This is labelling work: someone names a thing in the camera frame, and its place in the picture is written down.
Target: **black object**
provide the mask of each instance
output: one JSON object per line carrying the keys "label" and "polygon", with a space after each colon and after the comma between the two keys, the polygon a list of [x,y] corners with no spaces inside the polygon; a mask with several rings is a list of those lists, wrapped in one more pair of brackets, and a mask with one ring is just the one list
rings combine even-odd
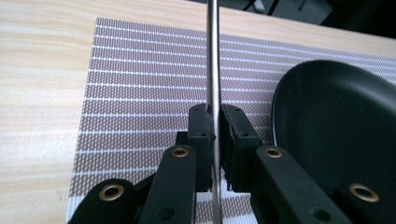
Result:
{"label": "black object", "polygon": [[383,0],[343,0],[320,25],[361,32],[372,19],[382,1]]}
{"label": "black object", "polygon": [[[272,114],[274,144],[286,148],[355,222],[396,220],[390,212],[396,208],[394,86],[346,64],[302,63],[278,84]],[[372,189],[379,201],[353,196],[353,184]]]}
{"label": "black object", "polygon": [[253,6],[254,2],[256,2],[256,0],[250,0],[250,1],[247,3],[247,5],[246,5],[244,8],[242,8],[242,10],[244,10],[244,11],[248,10],[248,8],[250,8],[251,6]]}
{"label": "black object", "polygon": [[[212,184],[210,120],[205,105],[192,107],[188,131],[177,133],[157,174],[135,186],[118,179],[98,184],[70,223],[194,222],[195,192]],[[297,65],[276,89],[276,147],[262,145],[238,107],[223,105],[220,120],[229,189],[251,193],[259,223],[396,219],[396,90],[386,81],[342,63]]]}

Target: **striped placemat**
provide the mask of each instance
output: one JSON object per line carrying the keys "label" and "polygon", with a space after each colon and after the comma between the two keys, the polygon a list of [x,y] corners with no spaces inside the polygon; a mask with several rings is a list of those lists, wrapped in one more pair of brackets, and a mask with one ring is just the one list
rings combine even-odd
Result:
{"label": "striped placemat", "polygon": [[[223,103],[244,109],[269,144],[278,81],[315,59],[349,63],[396,84],[396,59],[221,35]],[[97,20],[66,220],[97,183],[137,183],[156,171],[176,132],[187,131],[188,109],[205,102],[205,76],[205,32]],[[228,192],[224,181],[222,202],[226,223],[256,222],[249,196]],[[211,194],[199,193],[196,221],[211,218]]]}

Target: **wooden table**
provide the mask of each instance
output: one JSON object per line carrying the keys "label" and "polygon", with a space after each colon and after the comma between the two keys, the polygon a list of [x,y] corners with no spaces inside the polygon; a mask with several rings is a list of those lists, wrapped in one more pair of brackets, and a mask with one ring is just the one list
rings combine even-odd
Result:
{"label": "wooden table", "polygon": [[[97,17],[205,30],[180,0],[2,1],[0,223],[63,223]],[[396,41],[222,8],[226,34],[396,57]]]}

